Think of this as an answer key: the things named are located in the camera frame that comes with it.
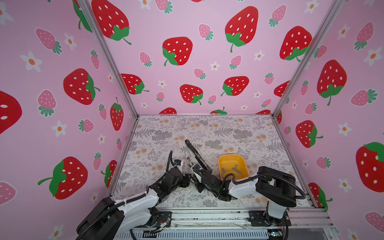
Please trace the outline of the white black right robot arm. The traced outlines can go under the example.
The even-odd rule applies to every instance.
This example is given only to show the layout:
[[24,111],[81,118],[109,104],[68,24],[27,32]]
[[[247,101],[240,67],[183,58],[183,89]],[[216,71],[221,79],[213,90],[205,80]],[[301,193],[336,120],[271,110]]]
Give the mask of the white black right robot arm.
[[221,201],[230,202],[246,195],[261,194],[268,199],[267,216],[277,220],[284,217],[288,208],[296,207],[297,200],[306,198],[304,191],[296,185],[294,176],[265,166],[241,180],[236,180],[234,174],[227,174],[220,180],[198,164],[191,170],[197,178],[197,188],[208,190]]

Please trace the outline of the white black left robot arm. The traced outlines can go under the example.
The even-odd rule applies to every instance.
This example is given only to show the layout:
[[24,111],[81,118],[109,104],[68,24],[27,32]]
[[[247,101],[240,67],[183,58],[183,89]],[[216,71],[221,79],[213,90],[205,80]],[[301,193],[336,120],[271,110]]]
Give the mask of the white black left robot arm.
[[140,194],[123,200],[102,199],[77,227],[78,240],[113,240],[139,226],[153,226],[158,219],[156,206],[177,188],[187,188],[190,174],[173,167]]

